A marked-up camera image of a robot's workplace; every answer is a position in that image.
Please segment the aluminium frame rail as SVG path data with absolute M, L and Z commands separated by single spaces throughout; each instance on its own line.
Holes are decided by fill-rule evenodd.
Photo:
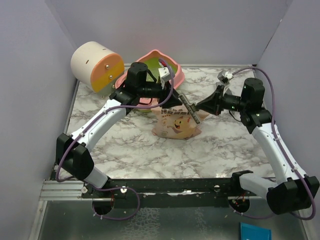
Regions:
M 82 181 L 69 180 L 57 182 L 46 180 L 40 191 L 40 201 L 77 201 L 81 200 L 81 189 L 84 186 Z

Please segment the cream orange cylindrical cat house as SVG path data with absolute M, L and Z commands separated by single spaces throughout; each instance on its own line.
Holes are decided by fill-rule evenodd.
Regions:
M 77 80 L 100 96 L 109 96 L 116 80 L 124 74 L 122 57 L 95 41 L 78 47 L 70 60 Z

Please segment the bag sealing clip strip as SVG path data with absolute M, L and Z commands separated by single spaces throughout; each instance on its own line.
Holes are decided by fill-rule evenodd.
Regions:
M 185 108 L 188 111 L 188 114 L 193 118 L 193 120 L 195 121 L 195 123 L 198 125 L 201 123 L 201 119 L 199 118 L 199 116 L 197 115 L 197 108 L 196 105 L 194 103 L 190 103 L 189 100 L 187 99 L 187 97 L 184 94 L 180 94 L 179 95 L 179 99 L 180 101 L 183 103 L 183 105 L 185 106 Z

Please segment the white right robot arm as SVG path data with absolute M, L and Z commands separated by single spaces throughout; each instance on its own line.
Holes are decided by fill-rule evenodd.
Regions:
M 294 160 L 281 139 L 272 114 L 262 106 L 263 82 L 247 78 L 240 96 L 227 94 L 224 88 L 224 85 L 217 86 L 213 94 L 196 104 L 196 109 L 216 116 L 223 110 L 239 112 L 241 123 L 261 146 L 276 179 L 272 182 L 250 170 L 234 172 L 230 191 L 236 196 L 249 191 L 265 199 L 276 215 L 314 207 L 320 183 L 315 176 L 308 176 Z

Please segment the blue card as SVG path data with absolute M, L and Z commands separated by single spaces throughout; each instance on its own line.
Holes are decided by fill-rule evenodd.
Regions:
M 270 229 L 254 226 L 247 223 L 240 223 L 241 240 L 271 240 L 272 232 Z

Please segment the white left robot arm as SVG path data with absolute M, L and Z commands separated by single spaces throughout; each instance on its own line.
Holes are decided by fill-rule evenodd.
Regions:
M 110 193 L 109 177 L 95 167 L 91 157 L 91 151 L 101 137 L 133 109 L 168 109 L 182 104 L 174 90 L 175 75 L 172 68 L 164 59 L 158 61 L 161 66 L 159 77 L 153 81 L 147 81 L 147 76 L 151 76 L 152 72 L 145 63 L 132 63 L 123 83 L 110 94 L 98 113 L 70 135 L 62 133 L 57 138 L 57 182 L 64 182 L 59 177 L 60 170 L 64 169 L 71 177 L 92 185 L 97 196 L 103 198 Z

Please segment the cat litter bag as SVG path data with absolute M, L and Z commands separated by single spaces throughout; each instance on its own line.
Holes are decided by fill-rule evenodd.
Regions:
M 152 108 L 157 118 L 152 134 L 161 138 L 187 140 L 202 133 L 199 125 L 188 113 L 185 106 Z

